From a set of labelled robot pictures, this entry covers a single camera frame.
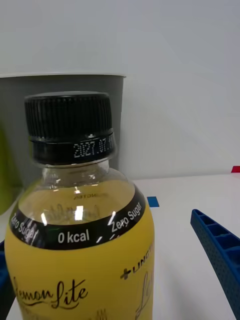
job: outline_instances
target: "yellow bottle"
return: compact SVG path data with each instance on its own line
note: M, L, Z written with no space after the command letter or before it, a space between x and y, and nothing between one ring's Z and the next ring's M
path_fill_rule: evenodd
M109 168L109 97L27 97L42 179L12 212L8 271L24 320L152 320L154 224L138 188Z

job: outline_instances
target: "blue tape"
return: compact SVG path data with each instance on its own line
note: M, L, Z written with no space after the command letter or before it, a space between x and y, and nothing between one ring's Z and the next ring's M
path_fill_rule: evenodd
M156 196L147 196L147 201L150 208L159 207L159 202Z

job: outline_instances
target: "yellow label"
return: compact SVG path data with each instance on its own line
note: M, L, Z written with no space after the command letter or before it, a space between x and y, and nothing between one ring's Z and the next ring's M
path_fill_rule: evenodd
M32 246L10 226L6 260L24 320L152 320L154 225L147 204L127 232L80 249Z

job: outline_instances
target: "black label band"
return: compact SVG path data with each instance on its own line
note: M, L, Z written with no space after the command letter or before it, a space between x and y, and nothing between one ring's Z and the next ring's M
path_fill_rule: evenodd
M145 198L135 186L135 193L129 204L96 221L72 225L44 225L26 217L18 209L9 224L12 233L30 246L49 250L74 250L101 245L122 236L139 222L145 207Z

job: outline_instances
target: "white wall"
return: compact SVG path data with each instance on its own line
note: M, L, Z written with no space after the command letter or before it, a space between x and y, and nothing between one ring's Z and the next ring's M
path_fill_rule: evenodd
M131 178L240 165L239 0L2 0L0 74L126 74Z

